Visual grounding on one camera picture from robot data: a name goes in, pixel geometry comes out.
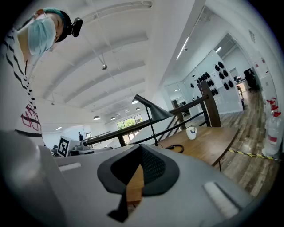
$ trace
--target wooden floor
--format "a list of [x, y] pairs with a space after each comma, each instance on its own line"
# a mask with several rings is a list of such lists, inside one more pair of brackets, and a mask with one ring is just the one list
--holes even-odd
[[[222, 127], [239, 127], [240, 132], [232, 149], [249, 153], [261, 153], [265, 138], [265, 113], [260, 92], [244, 92], [245, 110], [237, 113], [220, 114]], [[204, 117], [186, 124], [199, 125]], [[279, 162], [242, 154], [227, 152], [221, 159], [222, 172], [248, 191], [252, 196], [263, 195], [275, 179]]]

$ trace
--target caution tape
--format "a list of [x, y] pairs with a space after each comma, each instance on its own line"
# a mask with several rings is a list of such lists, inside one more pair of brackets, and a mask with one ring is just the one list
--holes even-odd
[[283, 161], [281, 159], [272, 158], [270, 156], [264, 156], [262, 154], [245, 153], [245, 152], [242, 152], [242, 151], [234, 151], [234, 150], [231, 150], [231, 149], [229, 149], [229, 151], [233, 152], [233, 153], [244, 154], [244, 155], [247, 155], [247, 156], [250, 156], [250, 157], [258, 157], [258, 158], [265, 158], [265, 159], [270, 159], [270, 160]]

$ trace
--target striped shirt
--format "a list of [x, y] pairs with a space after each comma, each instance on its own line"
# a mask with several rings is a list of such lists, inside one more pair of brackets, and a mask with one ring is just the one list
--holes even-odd
[[25, 74], [24, 56], [17, 30], [12, 29], [0, 46], [0, 130], [15, 130], [37, 145], [44, 145], [31, 85]]

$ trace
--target wooden table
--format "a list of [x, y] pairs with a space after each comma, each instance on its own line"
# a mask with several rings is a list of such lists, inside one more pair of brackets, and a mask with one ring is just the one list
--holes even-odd
[[[197, 127], [197, 135], [194, 140], [190, 140], [187, 137], [186, 131], [182, 130], [160, 141], [159, 144], [164, 148], [174, 144], [181, 144], [184, 146], [182, 154], [193, 156], [214, 166], [230, 148], [238, 132], [238, 128]], [[175, 152], [179, 152], [180, 150], [180, 147], [173, 149]], [[128, 204], [137, 204], [141, 201], [143, 187], [143, 169], [139, 165], [126, 188]]]

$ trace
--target ceiling light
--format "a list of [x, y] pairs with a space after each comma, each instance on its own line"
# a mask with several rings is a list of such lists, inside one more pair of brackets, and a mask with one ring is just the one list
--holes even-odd
[[132, 104], [136, 104], [136, 103], [138, 103], [138, 101], [135, 100], [135, 99], [133, 99], [131, 103], [132, 103]]
[[221, 49], [221, 47], [219, 47], [217, 50], [216, 50], [216, 53], [218, 53], [218, 51]]
[[178, 60], [179, 56], [181, 55], [182, 51], [184, 50], [188, 39], [189, 39], [189, 37], [187, 37], [185, 44], [182, 46], [181, 52], [179, 52], [179, 54], [178, 54], [178, 56], [177, 56], [177, 60]]
[[96, 120], [98, 120], [98, 119], [101, 119], [101, 117], [98, 116], [98, 115], [94, 116], [94, 121], [96, 121]]

